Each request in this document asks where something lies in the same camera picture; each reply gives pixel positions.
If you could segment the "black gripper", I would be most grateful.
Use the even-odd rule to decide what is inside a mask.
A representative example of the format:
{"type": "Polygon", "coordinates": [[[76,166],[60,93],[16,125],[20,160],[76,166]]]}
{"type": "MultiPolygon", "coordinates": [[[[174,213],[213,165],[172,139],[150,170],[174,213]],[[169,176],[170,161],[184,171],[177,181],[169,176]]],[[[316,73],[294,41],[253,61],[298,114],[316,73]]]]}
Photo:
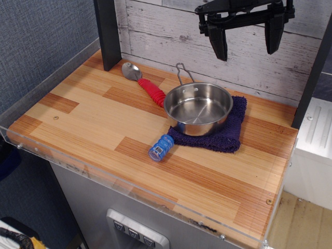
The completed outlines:
{"type": "Polygon", "coordinates": [[[293,1],[211,1],[195,9],[200,33],[207,33],[219,60],[227,61],[226,30],[265,24],[268,54],[279,49],[284,24],[295,17],[293,1]]]}

